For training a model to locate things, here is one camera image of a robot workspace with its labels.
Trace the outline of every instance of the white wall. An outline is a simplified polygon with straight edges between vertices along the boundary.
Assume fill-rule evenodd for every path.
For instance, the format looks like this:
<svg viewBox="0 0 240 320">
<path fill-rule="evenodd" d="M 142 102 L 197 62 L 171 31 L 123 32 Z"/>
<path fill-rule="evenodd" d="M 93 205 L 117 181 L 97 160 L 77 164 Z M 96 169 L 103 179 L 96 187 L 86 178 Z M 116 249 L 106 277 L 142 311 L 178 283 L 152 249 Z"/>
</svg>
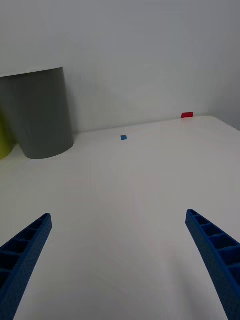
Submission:
<svg viewBox="0 0 240 320">
<path fill-rule="evenodd" d="M 188 111 L 240 129 L 239 12 L 238 0 L 2 0 L 0 73 L 64 66 L 76 131 Z"/>
</svg>

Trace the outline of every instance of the white tabletop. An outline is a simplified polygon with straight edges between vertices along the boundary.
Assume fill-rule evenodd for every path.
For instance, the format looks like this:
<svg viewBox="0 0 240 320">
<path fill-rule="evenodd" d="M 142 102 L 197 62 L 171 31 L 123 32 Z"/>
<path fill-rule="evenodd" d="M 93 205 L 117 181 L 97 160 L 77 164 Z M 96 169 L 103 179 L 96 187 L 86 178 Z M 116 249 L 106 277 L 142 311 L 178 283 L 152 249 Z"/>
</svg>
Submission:
<svg viewBox="0 0 240 320">
<path fill-rule="evenodd" d="M 216 118 L 87 132 L 43 160 L 16 147 L 0 208 L 0 246 L 53 223 L 15 320 L 227 319 L 185 225 L 192 208 L 240 242 L 240 132 Z"/>
</svg>

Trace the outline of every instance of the gray cylinder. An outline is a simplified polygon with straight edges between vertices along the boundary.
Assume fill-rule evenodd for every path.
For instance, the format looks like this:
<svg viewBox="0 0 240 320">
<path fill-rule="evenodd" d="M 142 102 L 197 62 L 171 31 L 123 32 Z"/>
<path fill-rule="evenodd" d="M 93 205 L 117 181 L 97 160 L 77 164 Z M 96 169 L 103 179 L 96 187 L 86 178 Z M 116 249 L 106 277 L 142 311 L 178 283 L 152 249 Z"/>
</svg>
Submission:
<svg viewBox="0 0 240 320">
<path fill-rule="evenodd" d="M 0 105 L 26 157 L 49 158 L 73 146 L 63 68 L 1 77 Z"/>
</svg>

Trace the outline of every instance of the yellow-green container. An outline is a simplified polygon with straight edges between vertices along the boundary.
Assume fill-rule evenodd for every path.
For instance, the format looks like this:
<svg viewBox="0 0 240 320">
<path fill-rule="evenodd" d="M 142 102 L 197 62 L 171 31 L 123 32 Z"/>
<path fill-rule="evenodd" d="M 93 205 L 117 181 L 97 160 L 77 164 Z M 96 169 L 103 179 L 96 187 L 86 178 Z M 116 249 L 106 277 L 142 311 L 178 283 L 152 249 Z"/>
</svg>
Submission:
<svg viewBox="0 0 240 320">
<path fill-rule="evenodd" d="M 0 114 L 0 159 L 9 155 L 14 146 L 10 131 L 3 116 Z"/>
</svg>

